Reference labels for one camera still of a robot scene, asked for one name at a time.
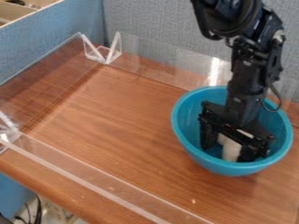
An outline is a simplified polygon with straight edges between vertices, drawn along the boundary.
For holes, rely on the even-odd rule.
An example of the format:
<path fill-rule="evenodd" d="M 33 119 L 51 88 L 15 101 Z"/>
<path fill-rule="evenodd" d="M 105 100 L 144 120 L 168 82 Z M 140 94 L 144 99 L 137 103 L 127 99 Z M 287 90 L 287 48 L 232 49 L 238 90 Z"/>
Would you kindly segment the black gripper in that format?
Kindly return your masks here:
<path fill-rule="evenodd" d="M 248 163 L 266 158 L 270 154 L 268 143 L 276 138 L 262 126 L 258 118 L 240 125 L 222 105 L 210 101 L 200 105 L 200 147 L 204 150 L 211 149 L 218 144 L 219 134 L 223 134 L 240 144 L 239 162 Z"/>

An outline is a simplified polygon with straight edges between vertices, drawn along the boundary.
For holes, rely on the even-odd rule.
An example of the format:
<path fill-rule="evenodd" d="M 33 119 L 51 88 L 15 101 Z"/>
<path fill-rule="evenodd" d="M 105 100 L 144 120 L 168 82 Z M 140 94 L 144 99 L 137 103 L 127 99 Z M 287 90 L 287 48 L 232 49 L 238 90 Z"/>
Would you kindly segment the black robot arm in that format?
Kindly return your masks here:
<path fill-rule="evenodd" d="M 258 118 L 283 71 L 283 21 L 263 0 L 191 0 L 191 5 L 202 35 L 223 39 L 232 50 L 226 103 L 202 103 L 200 147 L 220 145 L 224 160 L 252 162 L 268 156 L 274 140 Z"/>

